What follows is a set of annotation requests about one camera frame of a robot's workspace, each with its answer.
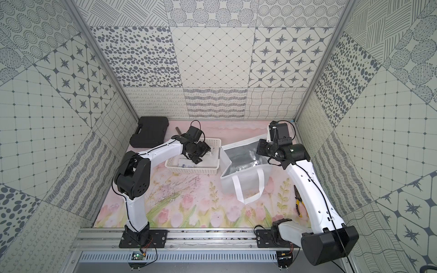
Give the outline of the white vent grille strip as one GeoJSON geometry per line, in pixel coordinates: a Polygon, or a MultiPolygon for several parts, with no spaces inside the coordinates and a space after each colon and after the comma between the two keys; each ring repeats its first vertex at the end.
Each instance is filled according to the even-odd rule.
{"type": "Polygon", "coordinates": [[[275,262],[277,254],[270,250],[249,251],[159,251],[148,253],[145,257],[138,251],[84,251],[79,261],[84,263],[188,263],[188,262],[275,262]]]}

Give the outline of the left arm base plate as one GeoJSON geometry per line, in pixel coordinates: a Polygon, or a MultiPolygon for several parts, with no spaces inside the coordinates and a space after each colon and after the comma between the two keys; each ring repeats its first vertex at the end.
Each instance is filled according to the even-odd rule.
{"type": "Polygon", "coordinates": [[[167,241],[168,230],[152,229],[145,232],[133,232],[126,229],[119,242],[120,249],[139,249],[148,244],[151,248],[163,249],[167,241]]]}

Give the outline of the aluminium mounting rail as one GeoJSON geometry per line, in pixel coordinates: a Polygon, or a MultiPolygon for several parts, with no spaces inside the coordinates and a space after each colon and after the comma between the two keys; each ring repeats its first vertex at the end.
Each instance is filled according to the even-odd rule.
{"type": "MultiPolygon", "coordinates": [[[[149,249],[154,250],[289,250],[289,245],[267,242],[271,234],[267,229],[257,228],[166,228],[151,229],[149,249]]],[[[80,229],[71,250],[117,251],[139,250],[140,245],[124,234],[123,228],[80,229]]]]}

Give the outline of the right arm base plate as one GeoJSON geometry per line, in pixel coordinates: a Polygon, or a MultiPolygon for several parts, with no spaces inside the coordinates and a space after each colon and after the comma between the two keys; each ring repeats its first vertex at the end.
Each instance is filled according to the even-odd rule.
{"type": "Polygon", "coordinates": [[[298,248],[296,244],[283,240],[277,232],[272,232],[270,229],[255,229],[257,247],[260,249],[266,248],[298,248]]]}

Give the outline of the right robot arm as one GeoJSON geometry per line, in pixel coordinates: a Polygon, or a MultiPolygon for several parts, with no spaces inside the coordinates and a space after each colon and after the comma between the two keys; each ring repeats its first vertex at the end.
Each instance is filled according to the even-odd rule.
{"type": "Polygon", "coordinates": [[[286,139],[276,142],[261,139],[257,154],[277,161],[292,178],[311,224],[306,229],[293,220],[277,220],[272,224],[272,239],[300,247],[314,266],[348,258],[359,239],[358,232],[354,226],[345,224],[329,201],[305,147],[286,139]]]}

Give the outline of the white ice pack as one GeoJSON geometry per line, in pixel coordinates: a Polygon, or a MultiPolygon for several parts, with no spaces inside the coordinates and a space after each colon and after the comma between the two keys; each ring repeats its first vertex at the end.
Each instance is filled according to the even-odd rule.
{"type": "Polygon", "coordinates": [[[196,164],[189,159],[179,159],[177,167],[179,168],[195,168],[196,164]]]}

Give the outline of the yellow handled pliers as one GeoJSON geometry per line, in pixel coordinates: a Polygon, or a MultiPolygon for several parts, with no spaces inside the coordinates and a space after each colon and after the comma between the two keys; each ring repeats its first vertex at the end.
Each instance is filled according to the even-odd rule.
{"type": "Polygon", "coordinates": [[[296,205],[295,205],[296,211],[297,211],[298,216],[300,218],[302,218],[302,214],[301,214],[299,208],[300,208],[300,205],[303,205],[303,201],[302,201],[302,198],[301,198],[300,193],[299,193],[296,186],[294,186],[294,193],[295,193],[295,200],[296,200],[296,205]]]}

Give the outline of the black plastic tool case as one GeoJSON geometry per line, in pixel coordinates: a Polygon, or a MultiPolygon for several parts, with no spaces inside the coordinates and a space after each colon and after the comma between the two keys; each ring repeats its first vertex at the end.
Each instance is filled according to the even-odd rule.
{"type": "Polygon", "coordinates": [[[134,148],[154,148],[163,144],[168,125],[167,117],[141,117],[129,143],[134,148]]]}

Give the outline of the floral pink table mat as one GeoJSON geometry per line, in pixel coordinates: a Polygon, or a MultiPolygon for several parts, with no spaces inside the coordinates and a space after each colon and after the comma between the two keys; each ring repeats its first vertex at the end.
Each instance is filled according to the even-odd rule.
{"type": "MultiPolygon", "coordinates": [[[[221,139],[227,145],[267,134],[270,121],[197,121],[193,125],[207,138],[221,139]]],[[[273,221],[290,218],[310,227],[305,207],[298,216],[294,182],[281,167],[273,167],[270,179],[258,201],[244,205],[235,195],[222,191],[221,173],[216,175],[172,173],[162,163],[154,168],[145,194],[144,207],[152,228],[248,228],[270,227],[273,221]]],[[[124,199],[111,187],[93,228],[121,228],[127,220],[124,199]]]]}

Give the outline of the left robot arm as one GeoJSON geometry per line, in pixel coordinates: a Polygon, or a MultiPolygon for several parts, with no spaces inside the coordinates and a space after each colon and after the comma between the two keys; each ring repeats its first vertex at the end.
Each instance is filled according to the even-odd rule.
{"type": "Polygon", "coordinates": [[[114,192],[123,197],[127,211],[126,227],[140,234],[149,228],[144,194],[149,189],[153,169],[166,160],[183,155],[194,164],[211,151],[206,141],[196,141],[185,134],[144,152],[128,152],[113,176],[114,192]]]}

